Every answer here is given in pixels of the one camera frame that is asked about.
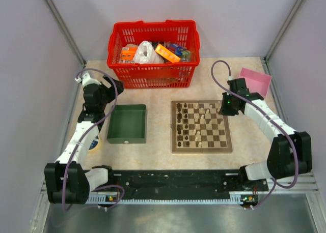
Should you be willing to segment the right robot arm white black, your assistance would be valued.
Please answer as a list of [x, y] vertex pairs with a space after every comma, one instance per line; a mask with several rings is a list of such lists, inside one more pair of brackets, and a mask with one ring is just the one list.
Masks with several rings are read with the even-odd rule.
[[228, 80], [229, 88], [223, 93], [221, 115], [235, 116], [242, 112], [263, 132], [270, 142], [266, 161], [240, 168], [238, 185], [250, 190], [257, 180], [293, 177], [287, 188], [293, 188], [298, 176], [312, 169], [311, 136], [288, 126], [267, 105], [259, 93], [251, 93], [244, 78]]

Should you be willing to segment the wooden chess board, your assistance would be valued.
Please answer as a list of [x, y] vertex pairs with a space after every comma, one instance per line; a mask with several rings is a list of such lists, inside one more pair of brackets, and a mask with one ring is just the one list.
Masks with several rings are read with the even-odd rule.
[[221, 100], [171, 102], [171, 150], [174, 154], [233, 152], [228, 117], [219, 114]]

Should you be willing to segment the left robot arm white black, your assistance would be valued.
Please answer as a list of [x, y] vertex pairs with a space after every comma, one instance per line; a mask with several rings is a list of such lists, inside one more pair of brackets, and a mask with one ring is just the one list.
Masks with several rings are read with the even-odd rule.
[[84, 103], [75, 132], [60, 157], [44, 169], [50, 203], [85, 204], [90, 192], [97, 187], [114, 188], [116, 179], [108, 173], [110, 167], [96, 166], [89, 171], [82, 168], [93, 140], [106, 119], [106, 106], [124, 91], [123, 82], [105, 78], [111, 87], [91, 79], [83, 81]]

